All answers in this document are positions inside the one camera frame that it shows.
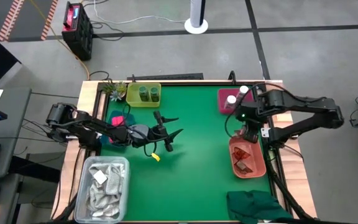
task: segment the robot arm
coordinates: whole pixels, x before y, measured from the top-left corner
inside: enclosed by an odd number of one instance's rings
[[[100,119],[90,116],[85,111],[79,111],[74,105],[66,103],[57,103],[50,109],[46,120],[52,129],[49,137],[57,141],[66,141],[66,136],[73,134],[78,137],[81,147],[98,151],[101,149],[101,143],[98,139],[98,133],[103,134],[113,140],[116,144],[132,145],[141,147],[148,143],[165,141],[165,148],[172,152],[170,143],[182,129],[168,134],[163,123],[175,121],[176,119],[166,119],[161,116],[159,111],[154,111],[154,116],[158,125],[149,128],[144,124],[135,124],[126,126],[118,124],[113,126]]]
[[[339,128],[344,123],[341,109],[333,99],[299,97],[281,90],[262,93],[254,102],[242,102],[236,109],[236,118],[251,123],[249,132],[255,135],[257,128],[261,128],[261,124],[266,123],[269,116],[286,111],[308,112],[314,115],[286,128],[262,128],[262,136],[268,138],[271,146],[282,146],[289,138],[316,128]]]

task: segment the plastic bin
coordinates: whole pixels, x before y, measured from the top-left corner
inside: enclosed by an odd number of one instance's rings
[[[119,201],[119,214],[117,217],[92,217],[91,212],[86,206],[86,196],[88,194],[89,188],[91,187],[91,181],[93,176],[89,172],[89,168],[92,164],[98,162],[115,162],[124,164],[125,176],[124,183],[122,185],[122,193]],[[81,180],[80,188],[78,190],[77,201],[75,204],[74,219],[78,223],[118,223],[124,219],[127,210],[127,199],[128,199],[128,190],[129,190],[129,162],[124,157],[117,156],[92,156],[85,160]]]
[[[235,153],[241,149],[245,152],[243,158],[240,161],[245,164],[248,168],[251,169],[252,172],[243,173],[236,163],[239,161]],[[264,161],[264,156],[262,154],[262,150],[260,148],[259,142],[251,143],[239,137],[230,138],[229,141],[229,152],[231,165],[233,168],[233,173],[243,179],[246,178],[254,178],[254,177],[262,177],[266,173],[266,166]]]
[[[153,87],[158,89],[158,95],[160,96],[160,100],[158,102],[153,102],[151,96],[147,102],[142,101],[139,96],[139,88],[144,86],[148,89],[149,94],[150,90]],[[128,84],[127,89],[127,103],[130,106],[134,107],[159,107],[161,102],[161,84],[159,83],[130,83]]]
[[[233,109],[225,109],[224,102],[226,101],[227,97],[230,95],[237,96],[238,92],[240,91],[239,88],[225,88],[218,90],[218,108],[219,112],[222,114],[230,114],[233,112]],[[243,101],[252,102],[254,100],[254,96],[252,95],[252,91],[247,93],[246,97]]]

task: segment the yellow basket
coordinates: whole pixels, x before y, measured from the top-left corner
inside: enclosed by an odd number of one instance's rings
[[[158,95],[160,96],[160,100],[158,102],[153,102],[151,97],[149,96],[148,101],[142,101],[139,96],[139,88],[140,87],[146,87],[146,89],[149,91],[153,87],[157,87],[158,89]],[[130,106],[134,107],[159,107],[161,102],[161,84],[159,83],[130,83],[128,84],[127,89],[127,103]]]

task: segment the red basket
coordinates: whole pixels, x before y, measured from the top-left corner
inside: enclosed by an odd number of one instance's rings
[[[266,166],[259,142],[251,143],[240,137],[230,138],[229,151],[233,173],[243,179],[262,177]]]

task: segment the gray floor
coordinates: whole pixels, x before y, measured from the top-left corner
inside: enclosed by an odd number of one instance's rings
[[[358,25],[358,0],[251,0],[259,27]],[[60,30],[65,2],[58,3],[52,26]],[[123,21],[149,14],[183,20],[188,2],[179,0],[109,1],[99,5],[105,19]],[[92,6],[86,8],[95,19]],[[206,17],[214,28],[247,28],[244,1],[207,1]],[[116,28],[124,32],[178,30],[181,24],[146,19]],[[348,123],[358,95],[358,30],[261,33],[272,79],[283,80],[296,95],[327,96],[341,106],[346,118],[340,129],[319,129],[300,137],[314,203],[320,219],[358,223],[358,128]],[[30,86],[34,91],[78,96],[85,79],[80,64],[58,42],[4,43],[23,62],[8,86]],[[113,79],[135,75],[203,72],[205,79],[227,78],[235,70],[241,79],[262,79],[251,33],[126,37],[118,42],[94,39],[89,70],[105,70]],[[50,105],[73,99],[33,95],[26,117],[44,122]],[[293,114],[299,121],[307,114]],[[23,135],[36,137],[34,133]],[[18,151],[60,152],[56,144],[20,142]],[[42,221],[50,210],[23,209],[22,222]]]

